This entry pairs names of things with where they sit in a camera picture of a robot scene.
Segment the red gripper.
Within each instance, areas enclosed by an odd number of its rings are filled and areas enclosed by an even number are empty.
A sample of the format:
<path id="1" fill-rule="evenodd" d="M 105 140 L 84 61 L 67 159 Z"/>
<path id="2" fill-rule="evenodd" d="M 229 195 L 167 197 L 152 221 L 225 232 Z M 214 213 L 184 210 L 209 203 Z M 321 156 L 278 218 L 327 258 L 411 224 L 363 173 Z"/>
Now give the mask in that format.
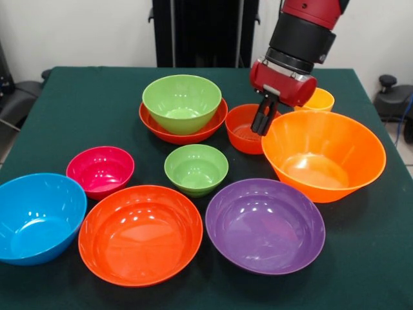
<path id="1" fill-rule="evenodd" d="M 254 62 L 250 71 L 252 87 L 269 96 L 277 96 L 278 100 L 290 107 L 302 107 L 314 94 L 317 79 L 308 74 L 281 67 L 264 57 Z M 257 108 L 251 124 L 251 130 L 260 136 L 266 136 L 276 117 L 279 101 L 264 97 Z"/>

